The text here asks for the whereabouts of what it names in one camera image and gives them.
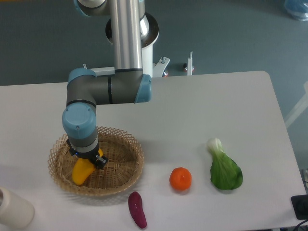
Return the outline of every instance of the metal bracket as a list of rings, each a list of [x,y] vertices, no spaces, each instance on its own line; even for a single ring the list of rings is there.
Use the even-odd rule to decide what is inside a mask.
[[[93,68],[91,70],[94,71],[97,76],[108,76],[108,75],[114,75],[115,74],[115,68],[113,66]]]
[[[153,64],[153,77],[163,77],[166,67],[168,66],[170,59],[167,57],[161,57],[157,64]]]

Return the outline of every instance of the table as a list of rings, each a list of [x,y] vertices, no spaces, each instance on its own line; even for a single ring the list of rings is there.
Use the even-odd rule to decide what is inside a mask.
[[[49,150],[64,134],[65,100],[66,83],[0,87],[0,184],[34,205],[28,231],[138,230],[127,206],[133,191],[142,196],[151,231],[299,223],[290,197],[305,189],[266,72],[155,78],[149,103],[98,106],[97,125],[131,133],[145,155],[138,182],[104,198],[66,193],[49,176]],[[210,182],[205,143],[212,137],[243,171],[235,191],[222,193]],[[169,186],[176,167],[192,174],[185,195]]]

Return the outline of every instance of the robotic arm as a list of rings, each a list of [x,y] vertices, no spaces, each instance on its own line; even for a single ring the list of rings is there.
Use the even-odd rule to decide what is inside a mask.
[[[71,155],[89,159],[102,169],[107,159],[99,155],[96,106],[150,101],[151,76],[143,69],[143,63],[149,64],[142,59],[141,49],[156,41],[158,25],[147,20],[144,0],[75,0],[75,6],[84,15],[111,16],[106,33],[114,47],[115,74],[98,77],[90,69],[73,70],[62,116]],[[153,57],[149,62],[153,69]]]

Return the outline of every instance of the white cup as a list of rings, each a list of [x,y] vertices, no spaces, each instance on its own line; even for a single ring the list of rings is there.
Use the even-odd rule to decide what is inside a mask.
[[[32,221],[33,216],[34,207],[29,201],[0,187],[0,224],[23,229]]]

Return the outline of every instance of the purple sweet potato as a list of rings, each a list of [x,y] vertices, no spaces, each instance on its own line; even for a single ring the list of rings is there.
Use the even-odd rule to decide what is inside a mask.
[[[128,207],[131,217],[134,219],[136,225],[138,225],[139,228],[144,229],[147,224],[142,208],[142,198],[139,193],[133,192],[128,197]]]

